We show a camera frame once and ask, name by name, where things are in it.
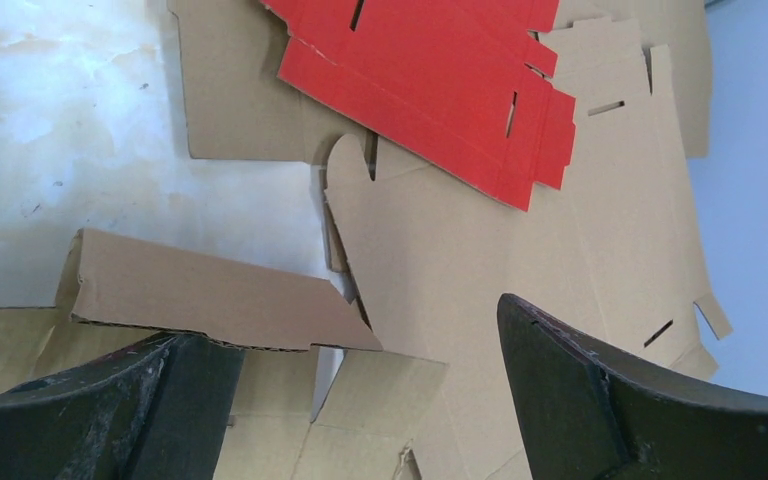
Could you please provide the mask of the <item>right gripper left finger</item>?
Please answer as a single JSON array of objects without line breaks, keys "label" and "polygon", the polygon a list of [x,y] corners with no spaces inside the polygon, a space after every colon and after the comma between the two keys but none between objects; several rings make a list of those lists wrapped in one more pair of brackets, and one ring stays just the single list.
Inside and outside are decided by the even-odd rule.
[{"label": "right gripper left finger", "polygon": [[158,333],[0,394],[0,479],[209,479],[243,350]]}]

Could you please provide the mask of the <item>brown cardboard box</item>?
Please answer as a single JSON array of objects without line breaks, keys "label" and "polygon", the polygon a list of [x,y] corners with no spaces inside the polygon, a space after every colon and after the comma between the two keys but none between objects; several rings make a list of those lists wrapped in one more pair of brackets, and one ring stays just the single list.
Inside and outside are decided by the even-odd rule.
[{"label": "brown cardboard box", "polygon": [[385,350],[325,279],[85,228],[52,305],[0,308],[0,394],[152,335],[243,350],[209,479],[414,479],[445,364]]}]

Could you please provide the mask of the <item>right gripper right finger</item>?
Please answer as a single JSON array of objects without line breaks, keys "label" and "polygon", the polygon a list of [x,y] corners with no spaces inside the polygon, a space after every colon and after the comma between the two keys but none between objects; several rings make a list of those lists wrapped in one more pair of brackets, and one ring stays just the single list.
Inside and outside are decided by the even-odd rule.
[{"label": "right gripper right finger", "polygon": [[535,479],[768,479],[768,396],[658,366],[506,293],[497,326]]}]

